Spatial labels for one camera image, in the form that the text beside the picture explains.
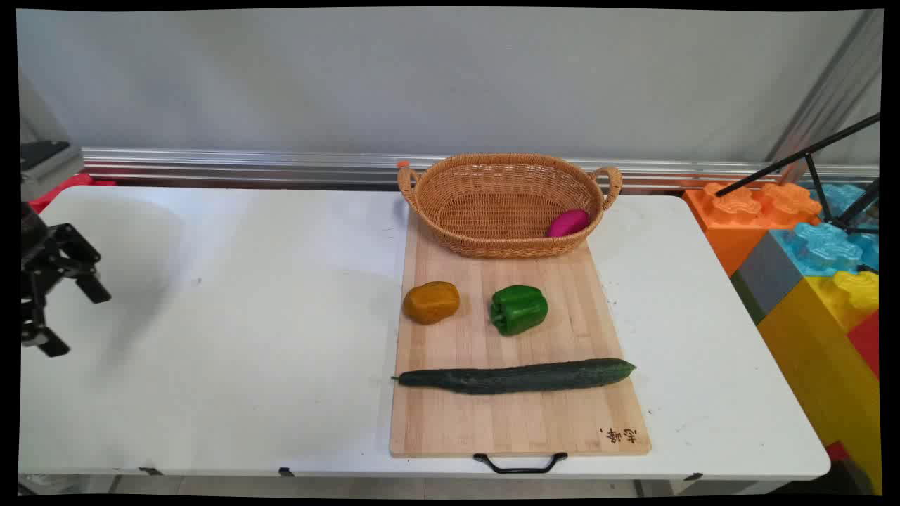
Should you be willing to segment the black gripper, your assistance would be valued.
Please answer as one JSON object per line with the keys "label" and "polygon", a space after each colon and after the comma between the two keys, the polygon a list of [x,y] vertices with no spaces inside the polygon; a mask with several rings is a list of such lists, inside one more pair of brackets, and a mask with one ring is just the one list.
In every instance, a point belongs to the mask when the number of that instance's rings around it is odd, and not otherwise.
{"label": "black gripper", "polygon": [[47,296],[67,278],[94,304],[109,301],[98,278],[101,256],[74,226],[48,228],[28,202],[20,203],[20,225],[20,343],[57,358],[70,352],[70,346],[47,324]]}

